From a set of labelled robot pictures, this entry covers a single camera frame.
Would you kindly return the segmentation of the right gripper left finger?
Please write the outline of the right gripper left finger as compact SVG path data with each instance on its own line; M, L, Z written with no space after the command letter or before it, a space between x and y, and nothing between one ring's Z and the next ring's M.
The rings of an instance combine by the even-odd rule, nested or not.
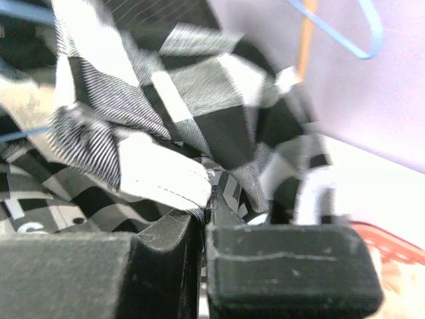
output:
M2 318L196 318L201 226L172 211L134 233L1 236Z

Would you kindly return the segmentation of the blue hanger checkered shirt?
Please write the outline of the blue hanger checkered shirt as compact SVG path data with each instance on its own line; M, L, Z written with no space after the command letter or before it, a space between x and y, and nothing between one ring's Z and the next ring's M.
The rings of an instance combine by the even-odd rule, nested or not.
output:
M28 71L52 68L56 62L54 16L46 1L1 2L1 75L33 82Z

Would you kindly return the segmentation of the black white checkered shirt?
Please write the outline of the black white checkered shirt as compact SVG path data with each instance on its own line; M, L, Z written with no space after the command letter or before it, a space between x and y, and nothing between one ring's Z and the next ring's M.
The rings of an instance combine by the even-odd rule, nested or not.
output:
M245 223L336 218L335 173L292 68L195 2L46 1L56 62L1 75L1 233L137 233L213 188Z

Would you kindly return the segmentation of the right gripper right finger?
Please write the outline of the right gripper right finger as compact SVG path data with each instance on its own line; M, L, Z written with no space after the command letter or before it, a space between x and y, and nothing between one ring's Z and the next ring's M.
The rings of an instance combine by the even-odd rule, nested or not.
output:
M350 227L247 225L214 187L207 206L211 318L366 318L383 292Z

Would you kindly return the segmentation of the blue wire hanger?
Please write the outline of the blue wire hanger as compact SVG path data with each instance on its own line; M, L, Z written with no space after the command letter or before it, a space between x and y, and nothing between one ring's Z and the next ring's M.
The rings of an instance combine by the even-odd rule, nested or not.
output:
M383 22L374 1L290 1L304 17L361 60L374 58L383 43Z

